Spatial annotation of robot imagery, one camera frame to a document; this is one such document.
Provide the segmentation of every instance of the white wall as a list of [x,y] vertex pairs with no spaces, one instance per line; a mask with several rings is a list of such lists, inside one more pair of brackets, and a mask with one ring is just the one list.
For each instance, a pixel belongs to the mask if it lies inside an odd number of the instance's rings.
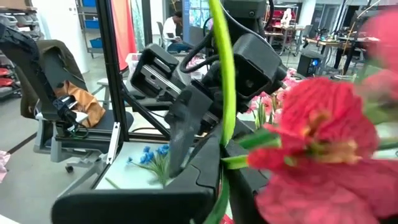
[[46,39],[61,40],[73,54],[81,73],[88,72],[87,52],[75,0],[33,0]]
[[298,24],[303,26],[311,24],[316,3],[317,0],[305,0],[303,2],[300,12],[300,17],[298,19]]
[[163,0],[150,0],[150,17],[152,25],[152,42],[158,44],[160,41],[159,27],[156,22],[161,22],[162,24],[166,20],[165,18],[165,4]]

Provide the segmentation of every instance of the brown jacket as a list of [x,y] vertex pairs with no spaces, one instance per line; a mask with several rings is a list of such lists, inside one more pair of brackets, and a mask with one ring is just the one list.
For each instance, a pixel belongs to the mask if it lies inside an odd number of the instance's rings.
[[[80,73],[80,70],[75,62],[75,58],[73,57],[72,53],[69,51],[67,46],[59,41],[59,40],[38,40],[37,46],[40,50],[40,57],[46,51],[56,48],[60,52],[60,58],[64,62],[65,69],[68,70],[71,74],[83,80],[83,76]],[[16,73],[18,76],[19,81],[21,82],[21,89],[22,89],[22,99],[21,99],[21,116],[25,118],[34,118],[34,108],[38,97],[36,92],[26,79],[26,76],[22,69],[16,67]]]

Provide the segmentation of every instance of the black cable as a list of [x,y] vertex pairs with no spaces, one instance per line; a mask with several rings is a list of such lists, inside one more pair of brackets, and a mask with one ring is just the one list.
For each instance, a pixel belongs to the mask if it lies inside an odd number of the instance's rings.
[[231,22],[235,23],[235,25],[237,25],[239,28],[241,28],[242,30],[245,30],[246,32],[255,35],[258,39],[260,39],[264,44],[266,44],[270,49],[272,49],[273,52],[275,52],[275,50],[269,45],[268,41],[264,38],[262,38],[258,33],[254,32],[251,29],[248,29],[247,27],[245,27],[244,25],[240,24],[238,21],[236,21],[230,14],[228,14],[228,12],[225,10],[224,6],[221,6],[224,10],[225,16],[227,17],[227,19],[229,19]]
[[156,128],[136,128],[130,131],[130,133],[135,133],[136,131],[141,131],[141,130],[157,130]]
[[211,38],[213,37],[213,30],[210,30],[210,33],[207,34],[205,36],[205,38],[203,38],[201,40],[201,42],[196,45],[189,53],[187,56],[184,57],[184,59],[182,60],[182,62],[180,63],[180,71],[183,73],[191,73],[194,72],[195,70],[198,70],[199,68],[205,66],[205,65],[209,65],[212,62],[218,60],[218,55],[213,55],[209,58],[207,58],[205,61],[199,63],[198,65],[195,65],[191,68],[187,68],[188,63],[194,58],[194,56],[199,53],[199,51],[201,49],[203,49],[206,44],[208,44],[209,42],[211,42]]
[[155,112],[153,112],[153,111],[148,110],[148,112],[151,113],[151,114],[153,114],[154,116],[158,116],[158,117],[160,117],[160,118],[164,118],[164,116],[159,115],[159,114],[157,114],[157,113],[155,113]]
[[203,37],[206,36],[206,25],[207,25],[207,22],[210,21],[210,19],[212,19],[212,17],[207,18],[205,20],[205,23],[203,24],[203,27],[201,28],[203,31]]
[[273,0],[268,0],[268,2],[269,2],[269,19],[268,19],[264,29],[266,29],[269,26],[269,24],[271,23],[272,18],[274,17],[274,8],[275,8],[274,1]]
[[[85,138],[87,138],[88,133],[89,133],[89,130],[88,130],[88,128],[87,128],[86,126],[84,126],[84,125],[82,125],[82,124],[80,124],[80,123],[77,123],[77,122],[76,122],[75,124],[73,124],[73,125],[75,125],[77,128],[76,128],[76,130],[73,130],[73,131],[70,132],[70,135],[72,135],[72,137],[74,137],[74,138],[79,138],[79,139],[85,139]],[[78,131],[80,130],[79,127],[84,128],[85,131],[86,131],[86,133],[85,133],[84,135],[82,135],[82,136],[76,134],[76,132],[78,132]]]

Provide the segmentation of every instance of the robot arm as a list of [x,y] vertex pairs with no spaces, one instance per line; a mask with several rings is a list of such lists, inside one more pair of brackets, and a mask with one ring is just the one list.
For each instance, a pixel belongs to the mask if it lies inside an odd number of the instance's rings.
[[[265,2],[224,1],[232,15],[227,14],[236,68],[237,112],[245,112],[247,104],[260,92],[271,94],[278,90],[286,76],[279,56],[256,34],[260,32],[257,18],[263,16]],[[211,38],[212,32],[205,40]],[[149,45],[131,80],[143,94],[156,97],[166,92],[173,102],[165,117],[170,125],[169,172],[175,177],[173,182],[161,190],[96,190],[61,198],[53,206],[55,224],[92,223],[93,217],[100,223],[203,223],[217,199],[220,159],[248,152],[233,141],[225,148],[219,144],[223,103],[219,62],[213,61],[201,82],[194,80],[189,85],[175,78],[177,65],[177,59],[164,49]],[[204,131],[208,133],[205,139],[194,148],[188,164],[183,165],[194,135]],[[250,127],[236,121],[235,137],[251,132]],[[226,175],[234,222],[266,223],[255,208],[254,196],[266,186],[267,176],[252,169],[227,170]],[[73,215],[80,211],[84,215]]]

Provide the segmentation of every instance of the red flower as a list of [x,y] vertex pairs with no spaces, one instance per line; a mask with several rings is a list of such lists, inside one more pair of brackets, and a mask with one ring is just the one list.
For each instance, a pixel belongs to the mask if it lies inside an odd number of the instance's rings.
[[359,89],[362,94],[373,98],[387,96],[392,100],[398,100],[398,74],[386,69],[381,70],[365,79]]
[[248,163],[273,171],[256,196],[269,223],[373,224],[398,213],[398,161],[371,159],[377,132],[352,84],[302,81],[286,96],[279,127],[267,128],[282,147],[256,149]]
[[363,28],[368,37],[379,39],[369,45],[369,53],[381,58],[387,68],[393,71],[398,71],[398,30],[391,27],[396,26],[397,20],[398,10],[385,10],[370,18]]

